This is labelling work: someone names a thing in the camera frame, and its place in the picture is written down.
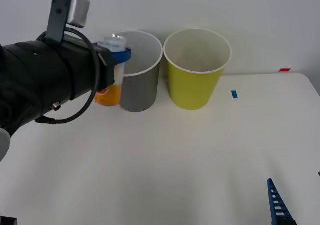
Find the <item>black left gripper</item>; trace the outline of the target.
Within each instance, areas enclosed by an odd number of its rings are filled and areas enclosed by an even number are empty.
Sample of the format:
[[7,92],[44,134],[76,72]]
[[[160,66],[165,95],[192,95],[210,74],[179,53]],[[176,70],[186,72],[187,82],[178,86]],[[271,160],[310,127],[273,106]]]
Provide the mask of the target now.
[[[98,56],[100,74],[98,76],[98,91],[114,84],[115,66],[126,63],[132,57],[132,50],[127,48],[121,52],[110,52],[104,48],[103,42],[93,43]],[[80,40],[64,41],[64,58],[71,71],[71,100],[93,90],[96,81],[96,69],[93,56],[88,46]]]

